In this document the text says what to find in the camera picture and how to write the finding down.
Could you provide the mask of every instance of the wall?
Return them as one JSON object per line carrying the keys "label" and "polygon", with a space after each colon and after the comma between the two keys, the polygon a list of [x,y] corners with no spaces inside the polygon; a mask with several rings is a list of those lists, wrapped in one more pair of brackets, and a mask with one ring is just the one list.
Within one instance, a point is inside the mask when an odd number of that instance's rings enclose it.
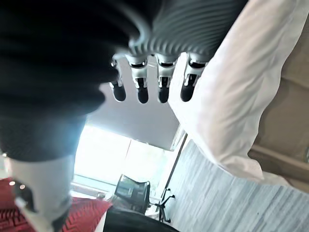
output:
{"label": "wall", "polygon": [[125,59],[119,61],[126,88],[126,100],[117,102],[108,84],[101,86],[105,103],[92,115],[89,123],[144,143],[170,150],[179,122],[168,103],[157,100],[157,70],[155,59],[148,62],[149,101],[137,100],[131,69]]}

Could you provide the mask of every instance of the black fingertip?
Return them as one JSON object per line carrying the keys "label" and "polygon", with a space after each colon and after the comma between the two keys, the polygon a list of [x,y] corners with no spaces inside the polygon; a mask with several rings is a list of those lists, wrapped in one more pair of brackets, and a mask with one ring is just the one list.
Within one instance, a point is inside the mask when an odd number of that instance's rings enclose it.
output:
{"label": "black fingertip", "polygon": [[183,102],[188,102],[193,96],[194,87],[193,86],[183,86],[180,92],[180,98]]}
{"label": "black fingertip", "polygon": [[148,89],[147,88],[138,88],[137,97],[140,103],[145,104],[148,101]]}
{"label": "black fingertip", "polygon": [[161,103],[166,103],[169,99],[169,88],[167,87],[159,88],[158,98]]}
{"label": "black fingertip", "polygon": [[114,97],[117,101],[123,102],[126,99],[126,90],[124,86],[114,86],[112,89]]}

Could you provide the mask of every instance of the chair leg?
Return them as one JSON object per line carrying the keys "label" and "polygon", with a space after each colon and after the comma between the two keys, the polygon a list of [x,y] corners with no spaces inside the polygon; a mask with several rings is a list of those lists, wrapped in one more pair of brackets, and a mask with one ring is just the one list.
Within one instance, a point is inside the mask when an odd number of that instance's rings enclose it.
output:
{"label": "chair leg", "polygon": [[160,208],[160,211],[161,211],[163,220],[166,221],[167,223],[170,223],[170,219],[166,218],[166,214],[165,214],[164,208]]}
{"label": "chair leg", "polygon": [[169,196],[165,201],[162,202],[161,205],[162,205],[162,206],[165,206],[166,202],[168,202],[168,200],[169,200],[170,198],[175,198],[175,195]]}

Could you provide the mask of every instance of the robotic hand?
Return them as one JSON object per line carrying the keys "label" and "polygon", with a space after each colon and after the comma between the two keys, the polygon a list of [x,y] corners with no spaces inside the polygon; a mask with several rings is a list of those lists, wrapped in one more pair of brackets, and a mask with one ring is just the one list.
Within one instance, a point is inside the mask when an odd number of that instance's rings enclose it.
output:
{"label": "robotic hand", "polygon": [[3,0],[0,6],[0,149],[15,202],[35,230],[57,232],[86,115],[103,102],[101,83],[126,98],[117,60],[126,57],[138,100],[147,103],[147,57],[158,63],[165,103],[180,53],[188,53],[181,99],[247,0]]}

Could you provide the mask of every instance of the black fabric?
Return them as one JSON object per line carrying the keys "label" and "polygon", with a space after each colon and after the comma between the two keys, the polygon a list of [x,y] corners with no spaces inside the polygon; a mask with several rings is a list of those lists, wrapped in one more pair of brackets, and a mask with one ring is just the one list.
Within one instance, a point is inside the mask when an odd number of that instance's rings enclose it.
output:
{"label": "black fabric", "polygon": [[0,147],[8,157],[28,162],[75,155],[85,116],[63,120],[0,119]]}
{"label": "black fabric", "polygon": [[103,232],[177,232],[178,230],[134,211],[112,206],[106,213]]}

